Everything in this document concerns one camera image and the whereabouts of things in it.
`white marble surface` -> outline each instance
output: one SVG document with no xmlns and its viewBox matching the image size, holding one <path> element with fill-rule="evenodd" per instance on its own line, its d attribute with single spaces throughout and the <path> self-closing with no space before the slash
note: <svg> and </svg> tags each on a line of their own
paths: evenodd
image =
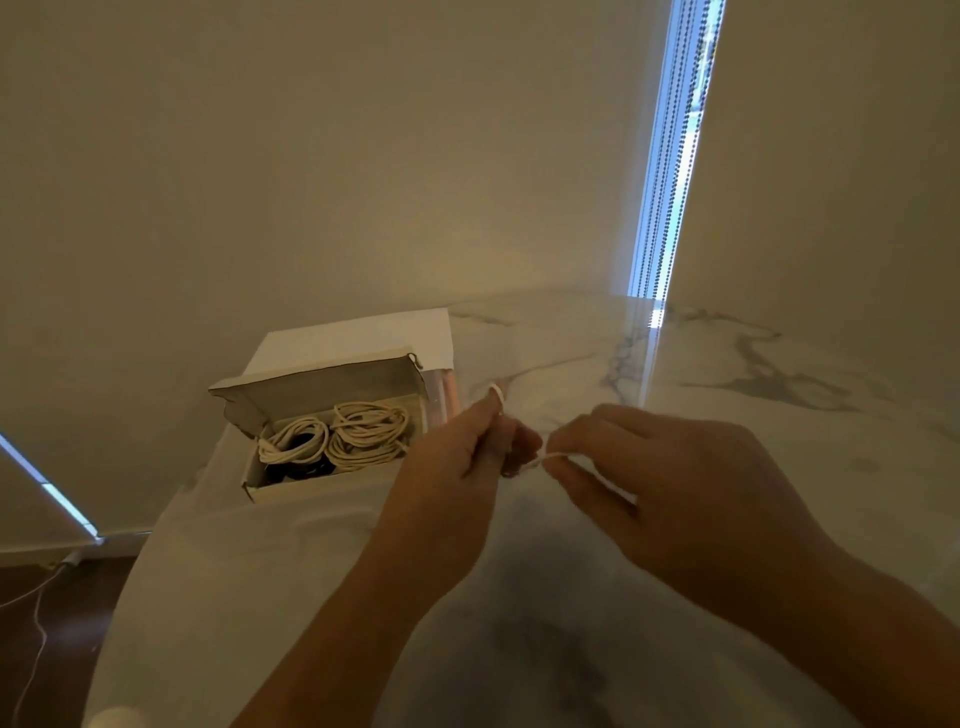
<svg viewBox="0 0 960 728">
<path fill-rule="evenodd" d="M 854 362 L 722 315 L 527 294 L 451 308 L 465 400 L 509 381 L 547 433 L 600 401 L 752 428 L 848 549 L 960 619 L 960 434 Z M 227 432 L 121 596 L 88 716 L 226 726 L 349 569 L 385 494 L 332 512 L 235 487 Z M 542 472 L 503 481 L 474 574 L 427 616 L 388 726 L 847 725 L 776 653 L 627 564 Z"/>
</svg>

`box lid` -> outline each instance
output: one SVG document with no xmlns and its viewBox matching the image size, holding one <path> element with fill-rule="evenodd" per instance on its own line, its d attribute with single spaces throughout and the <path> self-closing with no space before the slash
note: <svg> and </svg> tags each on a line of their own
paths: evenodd
<svg viewBox="0 0 960 728">
<path fill-rule="evenodd" d="M 248 437 L 277 420 L 323 412 L 351 400 L 376 401 L 423 392 L 411 347 L 358 354 L 311 366 L 222 379 L 210 394 L 226 402 L 224 416 Z"/>
</svg>

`open cardboard box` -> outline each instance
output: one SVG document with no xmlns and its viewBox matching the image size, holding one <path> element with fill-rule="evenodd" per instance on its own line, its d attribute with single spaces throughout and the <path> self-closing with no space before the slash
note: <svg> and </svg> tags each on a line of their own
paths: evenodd
<svg viewBox="0 0 960 728">
<path fill-rule="evenodd" d="M 251 439 L 273 435 L 291 420 L 317 415 L 333 420 L 333 405 L 375 401 L 403 406 L 410 415 L 409 441 L 428 428 L 429 396 L 413 348 L 359 354 L 293 369 L 238 376 L 217 382 L 210 393 L 222 398 L 225 417 Z M 242 486 L 254 503 L 281 502 L 321 494 L 389 485 L 402 458 L 349 473 L 265 484 L 264 466 L 253 452 Z"/>
</svg>

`forearm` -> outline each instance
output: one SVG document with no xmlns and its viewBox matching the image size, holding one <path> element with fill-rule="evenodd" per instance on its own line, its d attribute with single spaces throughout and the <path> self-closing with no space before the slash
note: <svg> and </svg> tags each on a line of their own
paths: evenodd
<svg viewBox="0 0 960 728">
<path fill-rule="evenodd" d="M 369 725 L 428 606 L 361 557 L 232 728 Z"/>
<path fill-rule="evenodd" d="M 847 554 L 748 625 L 865 725 L 960 723 L 960 630 Z"/>
</svg>

